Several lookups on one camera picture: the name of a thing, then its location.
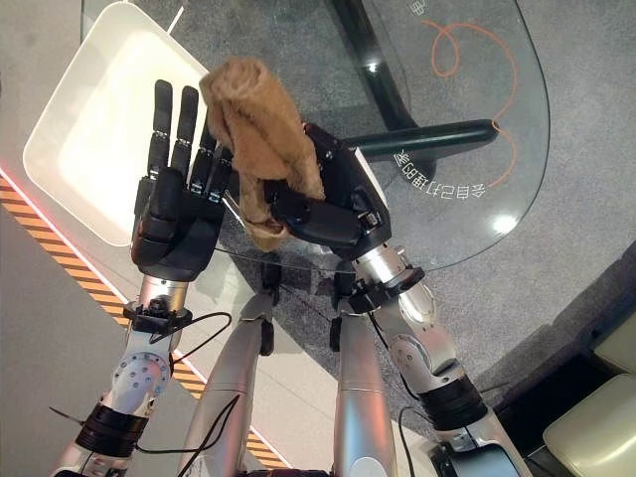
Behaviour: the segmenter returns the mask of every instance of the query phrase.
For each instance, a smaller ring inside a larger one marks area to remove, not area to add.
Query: brown towel
[[[263,180],[284,179],[292,189],[323,200],[313,143],[289,93],[261,60],[229,58],[199,86],[210,132],[234,153],[247,232],[260,249],[273,250],[288,232],[269,212]]]

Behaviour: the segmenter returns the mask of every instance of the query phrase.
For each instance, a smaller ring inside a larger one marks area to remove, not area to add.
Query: glass table
[[[83,35],[108,3],[84,0]],[[304,120],[360,147],[387,196],[393,243],[424,269],[492,246],[539,190],[548,97],[514,0],[133,3],[208,70],[230,55],[263,59]],[[268,259],[232,214],[219,248]],[[278,259],[338,261],[294,238]]]

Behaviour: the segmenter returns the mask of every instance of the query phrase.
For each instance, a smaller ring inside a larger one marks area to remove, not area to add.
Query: warning stripe
[[[120,326],[127,328],[128,320],[122,316],[121,300],[110,288],[78,258],[76,253],[64,242],[38,213],[13,189],[11,184],[0,175],[0,204],[15,220],[22,225],[40,246],[59,263],[62,268],[83,288],[101,308]],[[174,366],[172,376],[195,399],[201,398],[205,383],[184,363]],[[258,435],[250,432],[247,435],[246,448],[267,469],[284,469],[288,466],[279,455]]]

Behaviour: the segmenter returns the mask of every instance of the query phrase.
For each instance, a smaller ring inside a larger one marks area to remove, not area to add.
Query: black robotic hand
[[[135,202],[132,261],[142,273],[172,281],[194,281],[208,266],[223,222],[222,200],[232,171],[232,153],[217,144],[204,125],[187,181],[198,104],[198,92],[184,87],[168,165],[172,86],[162,79],[155,83],[148,175],[139,181]]]
[[[305,134],[316,149],[325,202],[271,181],[265,196],[273,216],[299,239],[329,246],[347,260],[382,245],[391,237],[391,219],[364,157],[315,124],[306,124]]]

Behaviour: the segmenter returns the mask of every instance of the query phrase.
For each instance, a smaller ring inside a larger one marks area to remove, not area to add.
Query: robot
[[[170,155],[172,87],[155,84],[154,132],[147,175],[135,203],[131,258],[144,274],[126,347],[112,386],[83,422],[53,477],[125,475],[135,446],[172,373],[171,352],[193,321],[185,308],[188,284],[208,266],[226,206],[232,153],[204,127],[190,175],[198,93],[186,86]],[[178,476],[397,477],[396,452],[384,384],[375,356],[381,333],[391,359],[432,424],[437,444],[429,458],[441,477],[532,474],[493,410],[458,361],[436,322],[424,273],[401,248],[389,245],[391,217],[363,154],[314,124],[305,124],[320,163],[326,200],[308,199],[280,182],[265,186],[274,217],[299,239],[331,248],[355,273],[336,274],[330,345],[341,355],[334,462],[330,473],[296,469],[246,472],[242,457],[251,417],[256,363],[273,350],[272,309],[280,268],[263,267],[262,291],[243,308],[192,419]],[[411,475],[414,475],[410,464]]]

